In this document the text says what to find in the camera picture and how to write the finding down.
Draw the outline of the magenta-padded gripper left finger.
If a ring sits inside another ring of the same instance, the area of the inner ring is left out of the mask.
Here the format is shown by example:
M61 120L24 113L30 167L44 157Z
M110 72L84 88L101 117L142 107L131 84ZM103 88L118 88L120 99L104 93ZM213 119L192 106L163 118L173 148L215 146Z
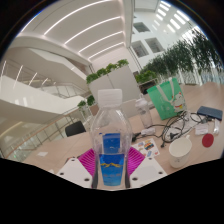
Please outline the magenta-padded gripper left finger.
M89 149L78 157L69 158L57 176L84 188L96 188L98 176L94 150Z

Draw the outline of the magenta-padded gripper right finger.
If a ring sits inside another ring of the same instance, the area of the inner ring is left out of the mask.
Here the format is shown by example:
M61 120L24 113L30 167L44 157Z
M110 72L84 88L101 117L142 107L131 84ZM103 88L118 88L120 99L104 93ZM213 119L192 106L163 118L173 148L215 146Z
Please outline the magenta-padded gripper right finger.
M150 157L145 157L137 149L131 147L127 157L127 188L140 188L167 175L160 164Z

